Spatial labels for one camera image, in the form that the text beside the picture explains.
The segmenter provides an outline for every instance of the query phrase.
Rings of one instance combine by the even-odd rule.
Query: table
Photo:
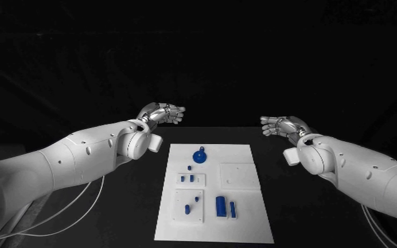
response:
[[[56,247],[382,247],[367,223],[359,204],[333,185],[289,166],[283,150],[292,147],[279,136],[266,137],[259,127],[159,127],[164,142],[158,153],[146,151],[105,176],[99,200],[80,222],[50,237],[26,237],[20,248]],[[272,227],[273,245],[154,241],[169,144],[249,144]],[[100,187],[86,193],[31,234],[67,227],[90,207]],[[54,191],[34,224],[75,199],[85,185]]]

